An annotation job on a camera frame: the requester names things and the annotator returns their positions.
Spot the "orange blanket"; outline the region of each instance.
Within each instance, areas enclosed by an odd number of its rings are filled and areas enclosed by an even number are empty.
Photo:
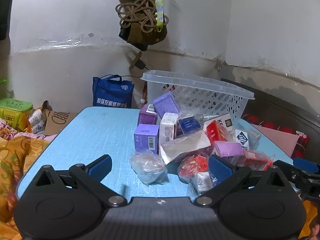
[[[21,239],[12,214],[18,201],[16,187],[49,143],[24,136],[0,142],[0,240]]]

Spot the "green lid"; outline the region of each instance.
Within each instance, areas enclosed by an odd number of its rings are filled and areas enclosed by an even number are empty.
[[[0,100],[0,107],[24,112],[33,108],[33,104],[30,102],[15,100],[12,98],[4,98]]]

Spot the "purple box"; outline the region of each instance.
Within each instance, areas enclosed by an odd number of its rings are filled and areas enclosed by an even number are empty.
[[[180,112],[176,101],[174,101],[171,91],[153,100],[153,106],[161,119],[164,113],[178,114]]]
[[[134,132],[134,147],[136,151],[150,150],[158,154],[159,125],[139,124]]]
[[[139,112],[138,125],[142,124],[156,124],[158,120],[158,114],[154,112],[152,105],[144,105]]]
[[[216,154],[219,157],[244,155],[241,143],[222,141],[215,141],[213,143],[212,154]]]

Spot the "tabletop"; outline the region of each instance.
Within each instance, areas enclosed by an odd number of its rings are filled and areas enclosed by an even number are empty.
[[[188,185],[180,182],[177,175],[178,164],[168,166],[168,182],[163,185],[144,185],[132,170],[129,158],[134,154],[133,134],[138,122],[138,109],[88,107],[85,108],[50,143],[24,175],[17,188],[17,197],[46,164],[55,170],[68,170],[76,163],[91,163],[103,154],[112,158],[112,171],[102,180],[102,184],[121,194],[128,201],[133,196],[182,197],[187,196]],[[260,133],[244,120],[234,120],[234,126],[241,125]],[[292,164],[292,159],[265,136],[261,137],[258,151],[275,156]]]

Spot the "hanging bag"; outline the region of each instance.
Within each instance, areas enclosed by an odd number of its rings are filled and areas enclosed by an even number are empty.
[[[106,76],[93,77],[92,105],[131,108],[134,84],[131,81],[122,80],[119,75]]]

